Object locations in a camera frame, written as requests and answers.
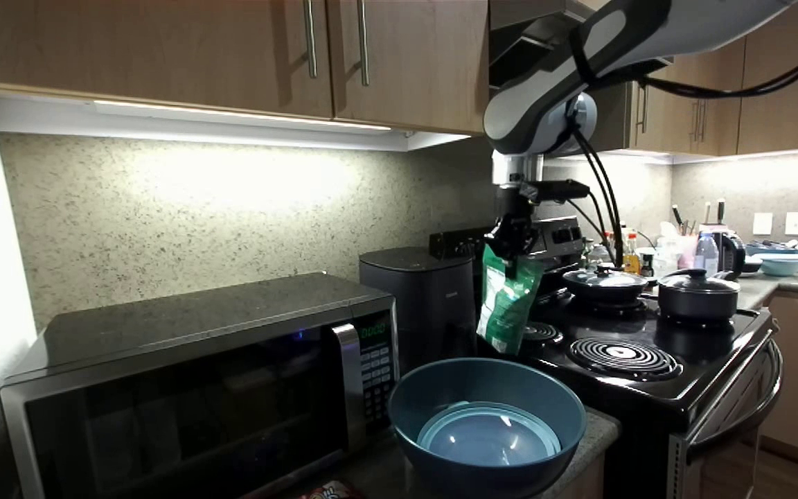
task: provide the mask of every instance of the microwave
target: microwave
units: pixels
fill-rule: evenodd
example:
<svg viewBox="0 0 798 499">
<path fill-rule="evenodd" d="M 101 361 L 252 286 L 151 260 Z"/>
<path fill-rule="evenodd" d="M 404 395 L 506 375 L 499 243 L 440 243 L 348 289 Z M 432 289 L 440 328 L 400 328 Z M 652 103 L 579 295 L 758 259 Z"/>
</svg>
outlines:
<svg viewBox="0 0 798 499">
<path fill-rule="evenodd" d="M 57 317 L 0 389 L 22 496 L 292 487 L 389 431 L 393 317 L 327 274 Z"/>
</svg>

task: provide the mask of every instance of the bowl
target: bowl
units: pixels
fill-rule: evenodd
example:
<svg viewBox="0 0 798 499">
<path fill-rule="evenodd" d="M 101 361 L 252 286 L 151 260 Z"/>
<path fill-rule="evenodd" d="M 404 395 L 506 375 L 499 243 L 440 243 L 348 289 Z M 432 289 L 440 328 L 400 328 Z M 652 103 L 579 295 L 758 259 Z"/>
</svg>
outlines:
<svg viewBox="0 0 798 499">
<path fill-rule="evenodd" d="M 584 435 L 584 406 L 569 386 L 497 358 L 409 371 L 389 415 L 417 475 L 445 496 L 536 496 Z"/>
<path fill-rule="evenodd" d="M 798 274 L 798 256 L 762 256 L 762 274 L 769 278 Z"/>
</svg>

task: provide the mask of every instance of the kitchen counter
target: kitchen counter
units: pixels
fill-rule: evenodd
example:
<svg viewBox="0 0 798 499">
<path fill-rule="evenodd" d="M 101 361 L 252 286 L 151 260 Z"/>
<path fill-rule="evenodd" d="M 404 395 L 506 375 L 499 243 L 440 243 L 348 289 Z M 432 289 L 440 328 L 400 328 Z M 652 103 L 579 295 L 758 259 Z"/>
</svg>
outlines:
<svg viewBox="0 0 798 499">
<path fill-rule="evenodd" d="M 569 462 L 566 475 L 542 493 L 542 499 L 555 499 L 566 493 L 566 487 L 572 487 L 573 480 L 589 472 L 589 467 L 605 457 L 607 446 L 618 439 L 618 431 L 622 428 L 616 418 L 589 411 L 584 439 L 576 446 L 573 461 Z M 435 493 L 427 490 L 421 480 L 417 480 L 414 467 L 404 461 L 393 435 L 353 454 L 345 467 L 313 480 L 313 485 L 307 485 L 305 490 L 327 480 L 350 483 L 366 499 L 435 499 Z"/>
<path fill-rule="evenodd" d="M 740 286 L 737 309 L 759 309 L 776 289 L 798 292 L 798 274 L 796 278 L 740 274 L 737 286 Z"/>
</svg>

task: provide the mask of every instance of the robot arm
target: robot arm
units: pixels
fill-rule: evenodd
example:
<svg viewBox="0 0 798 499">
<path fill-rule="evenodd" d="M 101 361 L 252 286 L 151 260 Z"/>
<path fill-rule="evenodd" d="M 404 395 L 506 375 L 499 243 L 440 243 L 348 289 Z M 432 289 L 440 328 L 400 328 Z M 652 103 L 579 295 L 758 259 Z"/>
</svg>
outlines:
<svg viewBox="0 0 798 499">
<path fill-rule="evenodd" d="M 524 78 L 499 90 L 485 109 L 485 133 L 501 155 L 557 155 L 576 112 L 583 133 L 593 133 L 597 109 L 576 98 L 600 81 L 633 81 L 662 67 L 662 59 L 723 48 L 792 0 L 611 0 L 573 31 L 566 52 L 553 52 Z"/>
</svg>

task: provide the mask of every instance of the electric stovetop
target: electric stovetop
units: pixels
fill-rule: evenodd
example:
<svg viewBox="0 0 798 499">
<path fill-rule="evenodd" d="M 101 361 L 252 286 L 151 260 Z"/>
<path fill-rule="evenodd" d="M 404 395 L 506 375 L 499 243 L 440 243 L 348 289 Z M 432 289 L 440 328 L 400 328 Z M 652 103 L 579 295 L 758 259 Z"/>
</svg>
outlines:
<svg viewBox="0 0 798 499">
<path fill-rule="evenodd" d="M 769 311 L 680 325 L 666 322 L 650 296 L 636 309 L 583 309 L 561 289 L 532 309 L 522 358 L 597 411 L 688 431 L 772 335 Z"/>
</svg>

